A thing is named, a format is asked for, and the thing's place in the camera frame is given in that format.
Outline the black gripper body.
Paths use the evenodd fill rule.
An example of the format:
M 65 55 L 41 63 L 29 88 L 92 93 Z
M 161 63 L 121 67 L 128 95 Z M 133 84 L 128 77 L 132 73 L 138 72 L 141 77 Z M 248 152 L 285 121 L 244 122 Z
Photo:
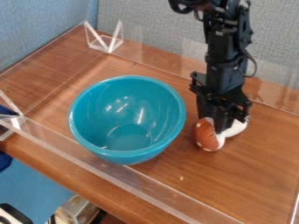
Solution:
M 228 61 L 216 61 L 209 57 L 207 73 L 191 73 L 189 89 L 195 95 L 203 95 L 215 101 L 216 110 L 235 112 L 241 123 L 248 120 L 248 111 L 252 106 L 243 92 L 248 60 L 240 56 Z

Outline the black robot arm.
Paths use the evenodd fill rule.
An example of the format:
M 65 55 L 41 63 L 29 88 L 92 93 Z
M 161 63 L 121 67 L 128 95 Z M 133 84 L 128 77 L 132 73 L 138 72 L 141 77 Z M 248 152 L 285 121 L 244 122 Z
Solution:
M 209 118 L 216 133 L 232 123 L 248 121 L 251 101 L 243 93 L 248 63 L 247 51 L 253 31 L 249 25 L 249 0 L 168 0 L 179 14 L 191 13 L 203 22 L 207 72 L 191 73 L 200 118 Z

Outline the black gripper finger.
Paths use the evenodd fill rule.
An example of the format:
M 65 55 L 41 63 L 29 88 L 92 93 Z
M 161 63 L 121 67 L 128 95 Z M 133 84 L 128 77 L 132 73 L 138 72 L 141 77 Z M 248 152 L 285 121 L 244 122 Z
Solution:
M 216 117 L 216 105 L 213 100 L 207 99 L 203 95 L 197 95 L 196 105 L 197 105 L 199 118 Z
M 217 109 L 213 117 L 213 128 L 217 134 L 232 127 L 233 121 L 239 118 L 235 112 Z

